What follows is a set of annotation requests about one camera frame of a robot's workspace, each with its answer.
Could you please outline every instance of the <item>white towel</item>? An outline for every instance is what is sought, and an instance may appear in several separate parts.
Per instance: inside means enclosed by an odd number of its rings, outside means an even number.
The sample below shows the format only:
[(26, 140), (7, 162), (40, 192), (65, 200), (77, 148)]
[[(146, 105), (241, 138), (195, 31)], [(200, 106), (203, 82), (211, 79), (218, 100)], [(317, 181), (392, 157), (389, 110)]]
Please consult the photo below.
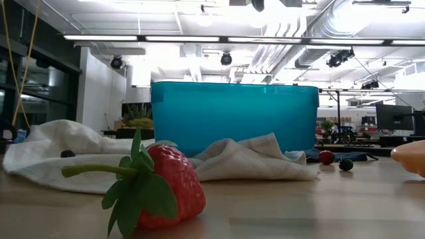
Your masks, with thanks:
[[(3, 159), (7, 173), (24, 176), (38, 184), (66, 191), (105, 193), (115, 182), (113, 173), (88, 172), (69, 179), (61, 168), (69, 165), (118, 166), (129, 155), (132, 139), (110, 139), (68, 120), (34, 125), (23, 143), (11, 145)], [(144, 145), (153, 140), (144, 141)], [(76, 157), (60, 158), (70, 149)], [(274, 134), (235, 142), (223, 139), (189, 159), (201, 181), (217, 179), (312, 180), (317, 171), (305, 166), (304, 152), (282, 154)]]

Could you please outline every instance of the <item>teal plastic bin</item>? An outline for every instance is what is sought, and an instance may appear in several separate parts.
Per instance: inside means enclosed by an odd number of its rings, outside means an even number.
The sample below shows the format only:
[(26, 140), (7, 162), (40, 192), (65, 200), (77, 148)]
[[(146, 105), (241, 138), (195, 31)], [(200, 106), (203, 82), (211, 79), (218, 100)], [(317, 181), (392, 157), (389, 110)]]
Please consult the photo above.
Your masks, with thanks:
[(311, 149), (319, 90), (313, 86), (157, 82), (151, 103), (155, 140), (187, 157), (217, 140), (275, 133), (282, 151)]

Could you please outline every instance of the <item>red strawberry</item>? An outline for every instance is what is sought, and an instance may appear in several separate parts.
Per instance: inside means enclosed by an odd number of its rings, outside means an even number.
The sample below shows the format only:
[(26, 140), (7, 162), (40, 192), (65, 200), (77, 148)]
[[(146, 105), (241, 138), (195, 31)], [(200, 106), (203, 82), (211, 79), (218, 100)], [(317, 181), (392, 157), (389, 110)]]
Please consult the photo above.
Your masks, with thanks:
[(179, 215), (171, 220), (142, 211), (138, 225), (142, 228), (165, 228), (200, 214), (205, 195), (187, 158), (176, 148), (158, 145), (147, 151), (155, 163), (154, 173), (165, 178), (177, 199)]

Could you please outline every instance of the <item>blue cloth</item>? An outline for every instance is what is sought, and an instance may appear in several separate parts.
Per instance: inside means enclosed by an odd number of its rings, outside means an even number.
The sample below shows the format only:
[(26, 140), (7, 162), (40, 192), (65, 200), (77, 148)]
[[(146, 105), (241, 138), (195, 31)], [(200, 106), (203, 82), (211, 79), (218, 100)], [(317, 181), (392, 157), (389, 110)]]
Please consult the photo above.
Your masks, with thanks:
[[(318, 149), (305, 150), (305, 156), (307, 157), (307, 163), (318, 163), (319, 162), (319, 153), (321, 151)], [(367, 161), (367, 157), (371, 159), (378, 160), (378, 158), (373, 157), (370, 153), (363, 152), (350, 152), (350, 153), (333, 153), (335, 154), (335, 161), (339, 162), (341, 159), (350, 159), (353, 162), (356, 161)]]

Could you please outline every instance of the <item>wooden table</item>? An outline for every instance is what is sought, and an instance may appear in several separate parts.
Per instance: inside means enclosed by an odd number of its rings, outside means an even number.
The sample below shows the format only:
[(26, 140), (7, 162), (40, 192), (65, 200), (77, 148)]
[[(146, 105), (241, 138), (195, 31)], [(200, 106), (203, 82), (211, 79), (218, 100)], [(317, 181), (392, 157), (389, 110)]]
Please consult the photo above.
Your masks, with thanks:
[[(425, 180), (388, 158), (321, 171), (310, 182), (203, 183), (207, 207), (193, 220), (133, 238), (423, 238)], [(0, 172), (0, 238), (106, 239), (110, 210), (98, 195), (38, 186)], [(118, 228), (110, 238), (121, 238)]]

